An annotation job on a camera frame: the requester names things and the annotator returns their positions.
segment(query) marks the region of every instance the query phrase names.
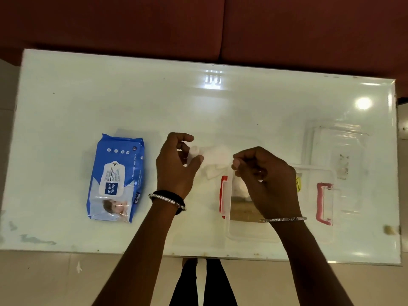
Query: black scrunchie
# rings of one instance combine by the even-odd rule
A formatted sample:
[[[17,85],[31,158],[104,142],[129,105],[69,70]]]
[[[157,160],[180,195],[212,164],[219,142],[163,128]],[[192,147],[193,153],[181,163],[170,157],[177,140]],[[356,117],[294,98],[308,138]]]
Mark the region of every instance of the black scrunchie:
[[[180,204],[181,206],[186,207],[186,204],[184,204],[184,201],[181,198],[181,196],[179,196],[179,195],[177,195],[177,194],[175,194],[173,192],[170,192],[170,191],[167,191],[167,190],[157,190],[157,191],[153,192],[153,194],[157,194],[157,195],[161,195],[163,197],[167,197],[168,199],[171,199],[171,200],[175,201],[176,203]],[[181,208],[179,208],[176,211],[176,215],[180,214],[182,211],[183,210]]]

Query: glossy white tabletop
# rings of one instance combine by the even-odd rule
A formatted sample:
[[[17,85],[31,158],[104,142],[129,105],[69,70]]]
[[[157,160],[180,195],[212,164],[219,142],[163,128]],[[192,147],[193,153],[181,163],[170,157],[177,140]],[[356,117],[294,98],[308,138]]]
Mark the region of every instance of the glossy white tabletop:
[[[399,264],[400,236],[383,229],[399,225],[394,93],[390,79],[26,50],[0,248],[123,253],[151,205],[155,159],[169,132],[191,133],[201,146],[261,145],[300,164],[307,124],[329,120],[357,126],[368,139],[361,210],[338,214],[333,241],[320,246],[329,261]],[[368,107],[356,105],[361,98]],[[145,141],[145,185],[132,224],[87,217],[102,133]],[[225,236],[219,186],[197,182],[164,255],[287,259],[280,242]]]

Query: fingernail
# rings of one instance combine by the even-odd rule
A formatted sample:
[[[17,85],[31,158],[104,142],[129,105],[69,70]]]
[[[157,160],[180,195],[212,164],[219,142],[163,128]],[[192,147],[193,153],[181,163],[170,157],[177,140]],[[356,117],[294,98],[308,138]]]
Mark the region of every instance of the fingernail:
[[[238,167],[239,167],[240,164],[241,164],[241,163],[240,163],[240,161],[239,161],[238,159],[234,159],[234,160],[232,161],[232,165],[233,165],[236,169],[238,169]]]

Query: tiled floor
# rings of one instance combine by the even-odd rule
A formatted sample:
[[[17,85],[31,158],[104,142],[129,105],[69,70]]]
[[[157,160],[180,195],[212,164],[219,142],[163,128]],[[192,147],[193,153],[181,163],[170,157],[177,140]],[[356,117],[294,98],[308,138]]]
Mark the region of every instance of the tiled floor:
[[[18,68],[0,60],[0,194],[13,119]],[[399,109],[400,128],[408,128],[408,104]],[[401,224],[408,251],[408,130],[400,130],[399,175]],[[0,251],[0,304],[90,305],[109,277],[119,255]],[[408,252],[403,253],[403,265]],[[287,262],[224,260],[239,305],[298,305]],[[333,269],[355,305],[403,305],[408,299],[408,266],[334,264]],[[168,305],[181,271],[181,259],[163,258],[152,305]],[[205,284],[205,261],[197,266],[199,297]]]

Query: baby wipes packet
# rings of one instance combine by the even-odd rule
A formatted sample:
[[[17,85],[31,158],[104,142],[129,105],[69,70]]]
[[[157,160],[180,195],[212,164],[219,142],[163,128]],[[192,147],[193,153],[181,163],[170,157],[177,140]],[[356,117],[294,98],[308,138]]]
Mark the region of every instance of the baby wipes packet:
[[[89,218],[132,222],[142,190],[144,156],[142,138],[102,134],[86,203]]]

